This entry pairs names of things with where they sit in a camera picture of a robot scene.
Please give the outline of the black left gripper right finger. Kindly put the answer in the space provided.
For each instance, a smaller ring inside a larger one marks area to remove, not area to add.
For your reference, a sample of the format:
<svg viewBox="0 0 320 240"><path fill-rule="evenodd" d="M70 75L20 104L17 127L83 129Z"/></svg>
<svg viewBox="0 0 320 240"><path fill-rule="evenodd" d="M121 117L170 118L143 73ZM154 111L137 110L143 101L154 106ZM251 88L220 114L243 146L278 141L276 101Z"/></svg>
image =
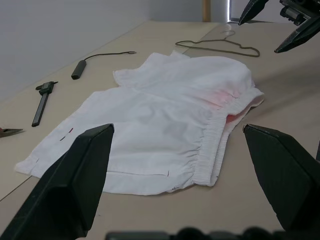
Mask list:
<svg viewBox="0 0 320 240"><path fill-rule="evenodd" d="M320 161L276 129L247 124L243 133L258 182L282 228L320 233Z"/></svg>

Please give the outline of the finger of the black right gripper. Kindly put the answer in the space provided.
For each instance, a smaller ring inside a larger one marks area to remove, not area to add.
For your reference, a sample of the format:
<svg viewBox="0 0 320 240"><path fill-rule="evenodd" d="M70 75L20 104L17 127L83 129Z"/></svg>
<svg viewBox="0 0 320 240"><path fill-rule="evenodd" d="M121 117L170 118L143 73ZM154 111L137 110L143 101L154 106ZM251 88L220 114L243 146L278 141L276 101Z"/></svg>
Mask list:
<svg viewBox="0 0 320 240"><path fill-rule="evenodd" d="M264 8L268 0L250 0L244 8L238 25L243 25L255 18Z"/></svg>
<svg viewBox="0 0 320 240"><path fill-rule="evenodd" d="M274 50L276 54L284 53L294 49L313 38L320 32L320 16L310 18L302 23L293 31L281 44Z"/></svg>

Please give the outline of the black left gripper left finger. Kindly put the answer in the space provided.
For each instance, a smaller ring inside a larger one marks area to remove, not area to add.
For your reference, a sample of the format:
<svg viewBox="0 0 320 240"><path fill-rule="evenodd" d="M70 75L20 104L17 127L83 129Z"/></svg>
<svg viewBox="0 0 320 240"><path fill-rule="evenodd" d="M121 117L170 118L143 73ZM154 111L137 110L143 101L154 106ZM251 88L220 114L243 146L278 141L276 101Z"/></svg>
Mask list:
<svg viewBox="0 0 320 240"><path fill-rule="evenodd" d="M105 185L114 126L80 134L40 178L0 240L76 240L93 225Z"/></svg>

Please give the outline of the olive wire hanger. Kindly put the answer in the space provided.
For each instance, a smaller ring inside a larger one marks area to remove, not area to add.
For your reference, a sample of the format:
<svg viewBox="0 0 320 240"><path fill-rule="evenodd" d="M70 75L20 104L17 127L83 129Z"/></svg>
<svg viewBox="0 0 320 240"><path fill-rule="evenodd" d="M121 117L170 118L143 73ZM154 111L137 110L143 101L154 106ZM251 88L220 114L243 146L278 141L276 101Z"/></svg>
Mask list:
<svg viewBox="0 0 320 240"><path fill-rule="evenodd" d="M181 47L181 48L211 51L211 52L217 52L217 53L228 53L228 54L239 55L239 56L250 57L250 58L259 58L261 56L261 53L257 48L254 48L251 46L242 46L240 43L228 40L228 38L230 38L236 34L236 32L234 30L225 30L225 31L222 31L221 34L222 33L227 33L227 35L224 38L219 38L219 39L208 39L208 40L199 40L199 41L181 40L181 41L177 41L175 43L175 45L177 47ZM242 50L252 50L255 52L255 54L246 54L246 53L236 52L236 51L231 51L231 50L222 50L222 49L214 49L214 48L209 48L209 47L197 46L198 44L201 44L201 43L214 43L214 42L229 43L231 45L237 46L239 49L242 49Z"/></svg>

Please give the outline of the white cloth garment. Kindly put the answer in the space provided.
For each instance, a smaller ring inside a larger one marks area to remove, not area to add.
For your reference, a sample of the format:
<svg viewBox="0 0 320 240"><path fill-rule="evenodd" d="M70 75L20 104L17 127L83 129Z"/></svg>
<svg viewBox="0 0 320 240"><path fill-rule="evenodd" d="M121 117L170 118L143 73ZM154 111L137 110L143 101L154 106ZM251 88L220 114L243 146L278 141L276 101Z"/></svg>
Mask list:
<svg viewBox="0 0 320 240"><path fill-rule="evenodd" d="M91 94L15 170L39 178L78 135L113 124L105 192L147 196L211 187L230 133L264 100L247 66L222 56L153 53L113 77L117 87Z"/></svg>

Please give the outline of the pliers tip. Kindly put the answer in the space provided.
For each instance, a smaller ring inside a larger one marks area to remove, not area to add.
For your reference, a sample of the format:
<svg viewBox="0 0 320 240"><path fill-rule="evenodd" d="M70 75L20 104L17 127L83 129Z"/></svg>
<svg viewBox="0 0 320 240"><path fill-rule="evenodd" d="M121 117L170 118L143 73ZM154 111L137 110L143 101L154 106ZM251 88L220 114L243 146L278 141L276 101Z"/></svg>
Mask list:
<svg viewBox="0 0 320 240"><path fill-rule="evenodd" d="M0 138L13 136L23 132L22 128L1 128L0 127Z"/></svg>

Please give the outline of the black caliper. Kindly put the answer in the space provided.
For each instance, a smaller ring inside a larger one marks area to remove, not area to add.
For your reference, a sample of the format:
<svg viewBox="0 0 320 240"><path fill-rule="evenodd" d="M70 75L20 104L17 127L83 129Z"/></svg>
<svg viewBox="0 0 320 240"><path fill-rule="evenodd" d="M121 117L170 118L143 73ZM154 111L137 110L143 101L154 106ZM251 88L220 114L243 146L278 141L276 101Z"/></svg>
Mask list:
<svg viewBox="0 0 320 240"><path fill-rule="evenodd" d="M48 81L35 88L41 95L41 99L31 124L32 127L37 127L40 124L48 97L52 93L54 86L57 83L58 81Z"/></svg>

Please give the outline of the wooden post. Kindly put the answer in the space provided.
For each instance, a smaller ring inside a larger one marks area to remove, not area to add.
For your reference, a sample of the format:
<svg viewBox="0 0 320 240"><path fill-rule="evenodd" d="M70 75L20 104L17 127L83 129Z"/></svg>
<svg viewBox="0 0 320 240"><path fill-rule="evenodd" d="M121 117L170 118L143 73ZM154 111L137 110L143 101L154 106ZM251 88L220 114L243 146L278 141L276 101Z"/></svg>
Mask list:
<svg viewBox="0 0 320 240"><path fill-rule="evenodd" d="M202 21L211 22L211 0L202 0Z"/></svg>

